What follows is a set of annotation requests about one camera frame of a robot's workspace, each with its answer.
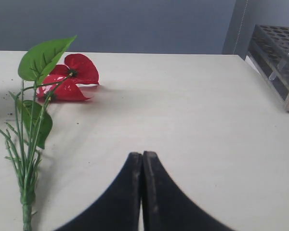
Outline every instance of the metal rack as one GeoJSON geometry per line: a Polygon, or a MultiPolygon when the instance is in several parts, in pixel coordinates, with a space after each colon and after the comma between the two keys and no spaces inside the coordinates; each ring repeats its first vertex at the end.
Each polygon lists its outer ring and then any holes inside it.
{"type": "Polygon", "coordinates": [[[256,25],[248,56],[289,111],[289,27],[256,25]]]}

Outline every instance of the red anthurium flower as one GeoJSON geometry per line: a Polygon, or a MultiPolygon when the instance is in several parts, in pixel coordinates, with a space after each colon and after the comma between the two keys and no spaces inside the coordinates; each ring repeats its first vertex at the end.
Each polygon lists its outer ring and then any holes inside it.
{"type": "Polygon", "coordinates": [[[93,62],[83,54],[70,54],[64,59],[64,64],[56,65],[50,75],[68,76],[72,73],[75,84],[99,84],[98,71],[93,62]]]}
{"type": "MultiPolygon", "coordinates": [[[[66,77],[62,75],[49,75],[43,81],[43,84],[54,83],[64,80],[66,77]]],[[[39,87],[37,89],[37,97],[39,99],[45,99],[50,90],[53,90],[57,84],[39,87]]],[[[53,100],[64,101],[84,101],[90,98],[85,97],[77,85],[71,78],[64,80],[64,82],[54,91],[52,95],[53,100]]]]}

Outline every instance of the table surface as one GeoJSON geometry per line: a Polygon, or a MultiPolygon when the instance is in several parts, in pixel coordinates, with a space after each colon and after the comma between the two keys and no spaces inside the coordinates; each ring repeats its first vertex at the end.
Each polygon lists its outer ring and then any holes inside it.
{"type": "MultiPolygon", "coordinates": [[[[19,61],[0,51],[0,127],[13,119],[19,61]]],[[[87,103],[52,104],[33,227],[50,231],[94,202],[131,151],[155,151],[197,205],[238,231],[289,231],[289,114],[238,56],[84,53],[100,73],[87,103]]],[[[21,230],[0,135],[0,231],[21,230]]]]}

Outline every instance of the green leaf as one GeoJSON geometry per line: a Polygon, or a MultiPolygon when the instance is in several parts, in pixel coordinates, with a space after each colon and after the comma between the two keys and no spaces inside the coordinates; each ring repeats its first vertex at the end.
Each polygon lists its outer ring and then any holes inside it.
{"type": "MultiPolygon", "coordinates": [[[[16,100],[15,95],[13,95],[10,92],[10,95],[16,100]]],[[[35,126],[37,125],[39,121],[39,113],[42,110],[42,106],[38,104],[37,102],[33,102],[32,100],[24,100],[23,105],[21,104],[21,101],[17,99],[17,109],[20,112],[21,107],[23,107],[23,123],[25,125],[27,134],[30,133],[30,124],[31,124],[31,117],[33,119],[33,128],[34,130],[35,126]],[[33,115],[31,115],[32,112],[32,105],[34,104],[34,111],[33,115]]],[[[50,131],[53,128],[53,120],[51,116],[45,111],[44,118],[42,120],[40,130],[39,130],[39,136],[38,136],[38,143],[37,146],[41,149],[45,149],[45,142],[46,139],[50,133],[50,131]]]]}
{"type": "Polygon", "coordinates": [[[42,42],[32,47],[22,58],[18,75],[26,81],[38,81],[41,84],[54,69],[63,53],[76,36],[42,42]]]}

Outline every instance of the gray wall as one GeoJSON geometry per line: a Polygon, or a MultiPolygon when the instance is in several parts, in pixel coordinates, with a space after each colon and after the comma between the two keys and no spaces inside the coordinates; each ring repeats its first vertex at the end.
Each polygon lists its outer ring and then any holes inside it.
{"type": "Polygon", "coordinates": [[[289,26],[289,0],[236,0],[223,53],[232,54],[235,50],[235,54],[239,54],[242,58],[245,58],[256,24],[289,26]],[[248,7],[236,46],[236,39],[246,3],[248,3],[248,7]]]}
{"type": "Polygon", "coordinates": [[[221,53],[236,0],[0,0],[0,50],[221,53]]]}

